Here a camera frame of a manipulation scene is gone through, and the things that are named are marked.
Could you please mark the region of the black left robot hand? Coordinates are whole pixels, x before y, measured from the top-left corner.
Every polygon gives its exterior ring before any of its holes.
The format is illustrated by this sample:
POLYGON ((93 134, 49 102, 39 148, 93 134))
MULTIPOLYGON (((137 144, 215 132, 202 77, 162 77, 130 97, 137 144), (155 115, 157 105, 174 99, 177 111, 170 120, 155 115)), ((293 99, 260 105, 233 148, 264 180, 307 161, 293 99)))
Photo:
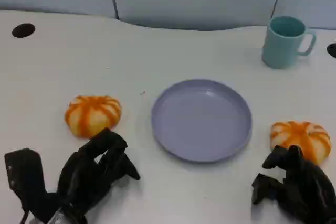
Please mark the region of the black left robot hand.
POLYGON ((127 157, 126 141, 108 128, 74 152, 64 165, 57 194, 82 214, 93 208, 110 191, 113 182, 125 175, 139 180, 140 175, 127 157))

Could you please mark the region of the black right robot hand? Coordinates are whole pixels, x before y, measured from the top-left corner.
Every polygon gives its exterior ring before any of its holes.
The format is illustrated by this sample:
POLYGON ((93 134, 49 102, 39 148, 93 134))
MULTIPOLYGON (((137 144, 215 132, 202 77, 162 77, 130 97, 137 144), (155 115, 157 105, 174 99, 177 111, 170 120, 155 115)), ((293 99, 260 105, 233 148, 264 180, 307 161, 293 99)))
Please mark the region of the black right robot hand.
POLYGON ((300 147, 279 145, 262 164, 264 169, 286 171, 280 182, 259 173, 252 183, 252 204, 263 199, 277 201, 288 215, 303 223, 335 223, 335 190, 324 171, 307 160, 300 147))

